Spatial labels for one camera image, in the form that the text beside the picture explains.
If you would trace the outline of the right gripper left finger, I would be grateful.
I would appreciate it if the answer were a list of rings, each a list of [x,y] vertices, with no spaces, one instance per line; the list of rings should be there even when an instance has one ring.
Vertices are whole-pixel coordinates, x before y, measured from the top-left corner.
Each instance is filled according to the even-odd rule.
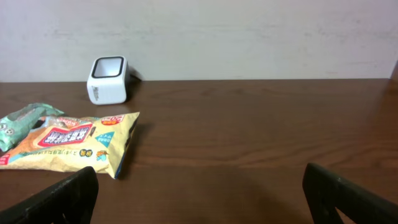
[[[1,223],[89,223],[99,191],[88,166],[1,212]]]

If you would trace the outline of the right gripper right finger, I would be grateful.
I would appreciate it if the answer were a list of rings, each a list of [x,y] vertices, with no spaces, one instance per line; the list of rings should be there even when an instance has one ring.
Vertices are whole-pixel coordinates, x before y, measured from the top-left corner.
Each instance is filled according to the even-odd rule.
[[[342,223],[338,211],[355,223],[397,223],[396,204],[318,164],[307,164],[302,188],[314,223]]]

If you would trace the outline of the yellow wet wipes pack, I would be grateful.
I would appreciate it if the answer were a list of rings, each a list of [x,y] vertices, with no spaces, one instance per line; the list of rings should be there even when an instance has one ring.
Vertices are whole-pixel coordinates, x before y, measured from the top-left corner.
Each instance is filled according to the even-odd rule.
[[[117,179],[138,117],[43,116],[39,127],[1,157],[1,168],[76,172],[91,166]]]

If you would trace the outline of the teal snack packet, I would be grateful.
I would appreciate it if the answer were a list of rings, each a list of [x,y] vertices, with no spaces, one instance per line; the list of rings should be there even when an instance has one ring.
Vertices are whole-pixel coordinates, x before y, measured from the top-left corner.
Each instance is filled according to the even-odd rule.
[[[21,142],[43,116],[65,113],[45,103],[32,103],[1,118],[1,151],[7,152]]]

